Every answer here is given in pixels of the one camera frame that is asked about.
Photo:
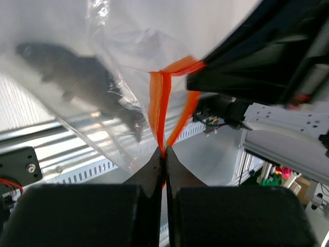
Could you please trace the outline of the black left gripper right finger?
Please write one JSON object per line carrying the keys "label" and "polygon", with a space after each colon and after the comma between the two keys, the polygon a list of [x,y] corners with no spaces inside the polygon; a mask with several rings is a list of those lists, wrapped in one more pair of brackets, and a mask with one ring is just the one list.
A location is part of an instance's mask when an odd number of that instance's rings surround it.
{"label": "black left gripper right finger", "polygon": [[166,150],[170,246],[317,246],[304,208],[282,186],[208,186]]}

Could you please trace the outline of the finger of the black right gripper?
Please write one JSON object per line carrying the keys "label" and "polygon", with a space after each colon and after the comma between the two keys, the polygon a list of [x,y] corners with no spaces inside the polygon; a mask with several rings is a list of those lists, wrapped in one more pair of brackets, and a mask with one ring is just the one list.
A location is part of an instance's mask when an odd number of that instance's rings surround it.
{"label": "finger of the black right gripper", "polygon": [[203,61],[224,64],[246,57],[281,36],[313,10],[324,9],[328,1],[261,1],[228,38]]}
{"label": "finger of the black right gripper", "polygon": [[187,76],[187,89],[257,103],[287,103],[304,83],[306,38],[279,39],[252,46],[222,43],[202,58],[204,67]]}

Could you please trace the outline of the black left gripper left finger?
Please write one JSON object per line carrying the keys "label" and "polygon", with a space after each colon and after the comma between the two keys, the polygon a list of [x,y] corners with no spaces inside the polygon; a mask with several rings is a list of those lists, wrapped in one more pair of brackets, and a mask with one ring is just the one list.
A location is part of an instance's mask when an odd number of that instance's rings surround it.
{"label": "black left gripper left finger", "polygon": [[121,184],[41,184],[18,200],[1,246],[158,246],[161,151]]}

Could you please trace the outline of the grey toy fish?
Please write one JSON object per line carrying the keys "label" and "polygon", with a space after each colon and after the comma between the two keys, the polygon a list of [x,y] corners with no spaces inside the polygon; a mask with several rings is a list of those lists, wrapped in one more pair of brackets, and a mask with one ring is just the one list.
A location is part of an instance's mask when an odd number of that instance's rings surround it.
{"label": "grey toy fish", "polygon": [[22,42],[15,52],[41,75],[42,83],[53,83],[62,90],[63,101],[78,97],[103,116],[118,117],[141,142],[144,115],[121,104],[124,94],[119,84],[96,56],[80,56],[65,46],[45,42]]}

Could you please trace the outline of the clear orange-zipper zip bag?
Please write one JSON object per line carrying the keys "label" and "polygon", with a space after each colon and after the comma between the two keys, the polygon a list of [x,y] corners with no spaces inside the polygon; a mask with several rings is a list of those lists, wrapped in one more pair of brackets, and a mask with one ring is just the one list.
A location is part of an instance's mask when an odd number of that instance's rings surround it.
{"label": "clear orange-zipper zip bag", "polygon": [[258,1],[1,1],[1,74],[130,172],[150,158],[165,67],[200,60]]}

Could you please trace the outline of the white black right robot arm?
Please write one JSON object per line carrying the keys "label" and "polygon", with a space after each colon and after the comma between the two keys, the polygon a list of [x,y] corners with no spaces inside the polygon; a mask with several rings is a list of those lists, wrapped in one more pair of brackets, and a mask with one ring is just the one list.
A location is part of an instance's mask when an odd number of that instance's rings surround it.
{"label": "white black right robot arm", "polygon": [[187,76],[212,94],[197,113],[328,147],[328,113],[300,110],[328,90],[328,1],[260,1],[203,63]]}

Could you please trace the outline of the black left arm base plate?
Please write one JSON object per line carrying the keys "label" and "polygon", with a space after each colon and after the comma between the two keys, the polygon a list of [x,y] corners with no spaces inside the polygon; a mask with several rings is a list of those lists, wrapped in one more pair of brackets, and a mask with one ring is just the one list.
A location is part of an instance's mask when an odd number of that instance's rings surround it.
{"label": "black left arm base plate", "polygon": [[24,187],[42,178],[39,160],[33,147],[1,152],[1,179]]}

